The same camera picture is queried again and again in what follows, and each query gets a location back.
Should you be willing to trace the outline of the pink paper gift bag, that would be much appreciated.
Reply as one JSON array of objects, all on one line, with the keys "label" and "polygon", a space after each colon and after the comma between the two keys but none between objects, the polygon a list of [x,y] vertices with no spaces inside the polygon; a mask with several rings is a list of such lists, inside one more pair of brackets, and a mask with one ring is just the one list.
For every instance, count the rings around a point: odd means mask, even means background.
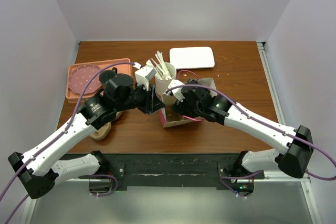
[{"label": "pink paper gift bag", "polygon": [[[216,88],[215,81],[213,78],[201,78],[197,80],[198,83],[211,87],[211,88]],[[180,84],[185,84],[181,82],[180,80],[170,80],[168,82],[168,86],[166,89],[177,86]],[[190,116],[182,116],[178,114],[177,112],[173,111],[173,105],[175,104],[176,101],[179,101],[176,97],[169,95],[167,93],[164,93],[160,96],[161,101],[165,104],[165,107],[159,110],[159,118],[162,123],[163,128],[168,128],[168,127],[174,127],[174,126],[179,126],[191,122],[201,122],[205,121],[204,118],[198,116],[198,117],[190,117]]]}]

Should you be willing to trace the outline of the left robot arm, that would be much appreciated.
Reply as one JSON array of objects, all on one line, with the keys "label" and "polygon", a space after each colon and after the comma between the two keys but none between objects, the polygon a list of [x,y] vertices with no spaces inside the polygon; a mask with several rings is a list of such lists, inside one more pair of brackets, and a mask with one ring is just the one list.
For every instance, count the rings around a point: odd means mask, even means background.
[{"label": "left robot arm", "polygon": [[75,109],[74,115],[50,137],[23,154],[14,152],[8,161],[32,199],[47,194],[55,185],[69,179],[93,175],[105,177],[110,162],[100,151],[75,159],[61,160],[85,137],[114,121],[121,111],[139,109],[152,114],[163,108],[155,86],[149,81],[153,74],[127,74],[106,70],[100,74],[102,88]]}]

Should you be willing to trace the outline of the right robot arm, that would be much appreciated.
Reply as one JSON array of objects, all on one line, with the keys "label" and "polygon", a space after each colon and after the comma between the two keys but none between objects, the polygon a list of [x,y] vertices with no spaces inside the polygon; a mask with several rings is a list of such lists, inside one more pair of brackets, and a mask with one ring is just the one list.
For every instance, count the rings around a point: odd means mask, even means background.
[{"label": "right robot arm", "polygon": [[241,130],[265,142],[271,149],[243,151],[233,172],[246,178],[252,172],[279,169],[293,178],[302,178],[313,153],[309,128],[282,125],[260,116],[218,90],[191,79],[183,84],[173,80],[165,92],[174,96],[173,111],[184,117],[201,117],[209,122]]}]

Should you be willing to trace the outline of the white cylindrical holder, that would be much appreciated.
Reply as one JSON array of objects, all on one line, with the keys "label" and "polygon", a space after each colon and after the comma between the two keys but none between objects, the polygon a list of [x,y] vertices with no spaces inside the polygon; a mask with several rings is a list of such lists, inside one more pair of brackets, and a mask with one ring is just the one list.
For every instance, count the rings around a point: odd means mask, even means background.
[{"label": "white cylindrical holder", "polygon": [[156,91],[156,94],[159,98],[161,98],[162,94],[166,91],[166,89],[168,88],[168,85],[170,84],[170,82],[173,80],[173,79],[176,79],[176,69],[175,67],[166,62],[165,63],[169,73],[170,73],[170,76],[171,78],[166,80],[166,79],[162,79],[161,76],[160,76],[160,70],[158,69],[158,67],[156,67],[156,74],[155,74],[155,91]]}]

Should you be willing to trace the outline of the white paper stir sticks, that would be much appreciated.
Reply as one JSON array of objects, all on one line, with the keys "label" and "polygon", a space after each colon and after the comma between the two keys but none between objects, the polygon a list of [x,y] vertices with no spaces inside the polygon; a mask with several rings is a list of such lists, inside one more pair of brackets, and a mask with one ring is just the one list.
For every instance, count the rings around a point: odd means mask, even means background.
[{"label": "white paper stir sticks", "polygon": [[155,53],[155,59],[150,58],[146,61],[146,65],[153,67],[156,70],[156,73],[162,80],[170,80],[172,79],[172,75],[169,73],[169,70],[164,62],[163,53],[157,51]]}]

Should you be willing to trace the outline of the white rectangular plate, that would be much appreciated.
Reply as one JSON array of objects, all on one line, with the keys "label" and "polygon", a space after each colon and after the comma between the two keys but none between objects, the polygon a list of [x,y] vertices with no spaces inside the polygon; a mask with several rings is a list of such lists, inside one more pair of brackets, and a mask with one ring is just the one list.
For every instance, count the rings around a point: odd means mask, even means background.
[{"label": "white rectangular plate", "polygon": [[171,48],[169,58],[170,64],[176,70],[207,69],[215,66],[215,58],[211,47]]}]

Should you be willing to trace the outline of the dark green mug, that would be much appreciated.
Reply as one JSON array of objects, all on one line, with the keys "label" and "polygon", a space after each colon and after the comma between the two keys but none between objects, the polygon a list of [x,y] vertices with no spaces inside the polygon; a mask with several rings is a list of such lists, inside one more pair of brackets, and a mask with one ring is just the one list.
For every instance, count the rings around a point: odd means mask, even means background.
[{"label": "dark green mug", "polygon": [[113,67],[112,69],[107,69],[105,71],[103,71],[102,73],[100,73],[99,75],[99,81],[102,84],[102,87],[104,88],[107,84],[107,82],[116,77],[118,74],[118,70],[116,67]]}]

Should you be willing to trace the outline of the cardboard cup carrier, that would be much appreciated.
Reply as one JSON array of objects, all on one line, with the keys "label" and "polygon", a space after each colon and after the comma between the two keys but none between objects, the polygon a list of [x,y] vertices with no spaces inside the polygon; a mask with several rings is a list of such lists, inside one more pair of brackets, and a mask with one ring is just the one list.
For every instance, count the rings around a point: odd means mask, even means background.
[{"label": "cardboard cup carrier", "polygon": [[118,118],[121,116],[122,112],[117,112],[116,117],[113,121],[106,123],[104,126],[102,126],[99,130],[96,130],[92,134],[89,135],[89,137],[95,141],[101,141],[103,140],[108,133],[111,131],[112,124],[118,120]]}]

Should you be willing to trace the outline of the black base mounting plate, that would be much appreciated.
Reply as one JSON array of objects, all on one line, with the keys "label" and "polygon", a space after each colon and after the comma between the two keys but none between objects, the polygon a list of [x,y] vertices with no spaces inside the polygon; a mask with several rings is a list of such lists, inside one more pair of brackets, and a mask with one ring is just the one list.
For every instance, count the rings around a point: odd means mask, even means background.
[{"label": "black base mounting plate", "polygon": [[105,154],[108,170],[117,182],[99,175],[89,180],[91,193],[129,187],[214,187],[233,188],[251,193],[254,179],[263,179],[263,172],[249,172],[242,167],[242,154],[211,153],[135,153]]}]

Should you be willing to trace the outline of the pink dotted plate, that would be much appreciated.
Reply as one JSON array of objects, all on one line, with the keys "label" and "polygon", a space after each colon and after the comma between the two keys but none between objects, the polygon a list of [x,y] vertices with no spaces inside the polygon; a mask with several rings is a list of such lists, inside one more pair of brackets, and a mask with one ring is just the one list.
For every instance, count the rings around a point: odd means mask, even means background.
[{"label": "pink dotted plate", "polygon": [[[81,94],[89,80],[99,71],[101,68],[98,65],[94,64],[85,64],[76,66],[70,69],[68,76],[68,88],[74,94]],[[86,88],[84,95],[91,94],[96,92],[102,86],[99,81],[99,76],[97,75]]]}]

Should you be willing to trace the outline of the pink plastic tray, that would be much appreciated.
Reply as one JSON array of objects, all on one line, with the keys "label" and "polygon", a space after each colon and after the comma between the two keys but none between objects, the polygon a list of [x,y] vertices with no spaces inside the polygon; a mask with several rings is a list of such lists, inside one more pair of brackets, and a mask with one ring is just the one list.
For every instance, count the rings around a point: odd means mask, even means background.
[{"label": "pink plastic tray", "polygon": [[[118,62],[130,62],[130,59],[129,58],[121,58],[121,59],[114,59],[114,60],[93,61],[93,62],[73,64],[73,65],[70,65],[70,67],[68,68],[68,76],[69,76],[70,69],[73,68],[73,67],[76,67],[76,66],[91,63],[91,64],[94,64],[94,65],[98,65],[101,69],[103,69],[106,66],[109,66],[111,64],[118,63]],[[132,66],[131,65],[117,65],[115,67],[117,68],[118,73],[128,74],[128,75],[132,76]],[[87,99],[89,97],[92,97],[96,92],[91,93],[91,94],[87,94],[87,95],[83,95],[83,97],[81,98],[81,102],[83,102],[85,99]],[[77,103],[79,97],[80,97],[79,94],[74,94],[67,86],[66,99],[69,103]]]}]

